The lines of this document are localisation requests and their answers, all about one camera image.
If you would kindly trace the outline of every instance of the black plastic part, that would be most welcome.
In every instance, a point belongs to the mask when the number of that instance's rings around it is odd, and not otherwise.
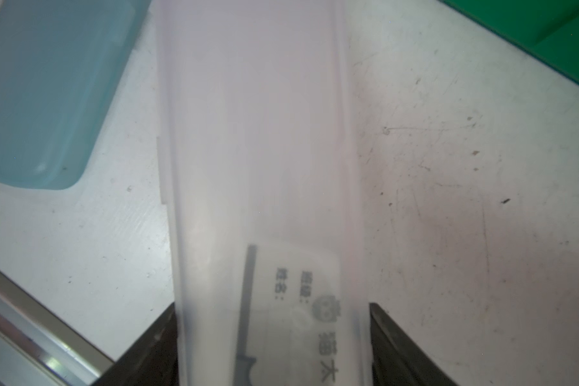
[[[456,386],[378,304],[369,309],[373,386]]]
[[[172,303],[93,386],[178,386],[177,337]]]
[[[370,310],[373,386],[456,386],[378,304]],[[178,386],[177,337],[172,303],[93,386]]]

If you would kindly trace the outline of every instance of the cartoon face icon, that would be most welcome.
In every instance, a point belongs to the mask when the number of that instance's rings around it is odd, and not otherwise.
[[[341,305],[334,295],[324,295],[313,302],[313,317],[321,322],[336,322],[340,315]]]

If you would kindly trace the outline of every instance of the green board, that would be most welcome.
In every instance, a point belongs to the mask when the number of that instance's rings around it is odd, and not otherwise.
[[[442,0],[579,83],[579,0]]]

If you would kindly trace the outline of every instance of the scratch mark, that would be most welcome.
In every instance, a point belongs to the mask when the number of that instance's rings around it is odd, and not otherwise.
[[[393,203],[389,203],[388,204],[388,211],[390,212],[390,228],[393,231],[393,241],[394,241],[394,249],[396,251],[399,251],[399,243],[397,242],[397,231],[394,229],[394,215],[393,215],[393,210],[391,208],[391,206],[393,205]]]
[[[369,60],[370,58],[374,57],[375,55],[378,55],[379,53],[380,53],[380,51],[377,51],[377,52],[372,53],[371,55],[367,56],[366,58],[364,58],[364,59],[362,59],[362,60],[359,60],[359,61],[357,61],[356,63],[354,63],[354,64],[352,65],[352,67],[355,67],[355,66],[358,66],[359,64],[362,64],[363,62]]]
[[[390,132],[392,130],[414,130],[417,132],[447,132],[449,130],[452,130],[450,128],[424,128],[424,127],[416,127],[416,126],[401,126],[401,127],[388,127],[385,126],[382,128],[382,131],[384,132],[384,134],[388,135],[390,134]]]
[[[405,274],[403,274],[403,270],[399,268],[397,273],[401,275],[401,280],[403,280],[403,288],[407,291],[408,290],[408,283],[405,281]]]
[[[444,132],[444,129],[440,130],[440,133],[438,134],[438,138],[435,140],[434,144],[437,144],[440,141],[440,138],[442,137],[443,132]]]
[[[489,240],[486,236],[486,220],[485,220],[485,204],[481,203],[482,206],[482,214],[483,214],[483,237],[485,238],[485,258],[486,258],[486,275],[487,275],[487,283],[489,282],[489,274],[491,273],[491,266],[489,263]]]
[[[448,84],[448,86],[446,87],[446,89],[444,90],[444,92],[442,93],[442,95],[445,95],[445,94],[448,92],[448,89],[450,88],[450,86],[452,86],[452,85],[455,83],[455,81],[457,80],[457,76],[458,76],[458,74],[455,75],[453,81],[451,81],[450,84]]]
[[[443,188],[461,188],[461,187],[462,187],[462,186],[459,185],[458,183],[455,183],[454,185],[448,185],[448,184],[445,184],[445,183],[436,182],[435,184],[438,185],[439,187],[443,187]]]
[[[428,171],[431,171],[431,168],[430,168],[430,167],[425,167],[425,166],[423,166],[423,163],[425,162],[425,158],[427,157],[427,155],[428,155],[427,152],[422,155],[422,158],[420,159],[420,164],[418,164],[418,166],[422,167],[423,169],[427,169]]]
[[[454,366],[463,366],[463,367],[468,367],[468,368],[470,367],[467,363],[464,363],[461,361],[454,361],[454,360],[450,360],[450,359],[446,359],[446,358],[440,358],[440,357],[435,356],[433,354],[429,354],[429,357],[438,359],[439,361],[444,362],[444,363],[452,364]]]
[[[416,211],[418,212],[418,218],[422,220],[422,217],[420,216],[420,209],[418,209],[418,201],[416,201],[416,193],[414,192],[414,189],[412,189],[412,196],[414,197],[414,204],[416,204]]]
[[[564,110],[564,112],[562,113],[562,115],[565,115],[565,114],[566,114],[566,113],[567,113],[567,112],[568,112],[568,111],[569,111],[569,110],[572,108],[572,106],[574,106],[574,105],[575,105],[575,103],[574,103],[574,102],[573,102],[573,103],[571,103],[571,105],[570,105],[570,106],[568,106],[568,108],[567,108],[566,110]]]

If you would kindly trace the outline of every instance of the white table surface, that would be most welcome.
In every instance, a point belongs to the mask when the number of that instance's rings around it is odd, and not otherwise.
[[[0,269],[112,358],[173,299],[150,16],[82,179],[0,185]],[[347,22],[369,299],[460,385],[579,385],[579,86],[435,0]]]

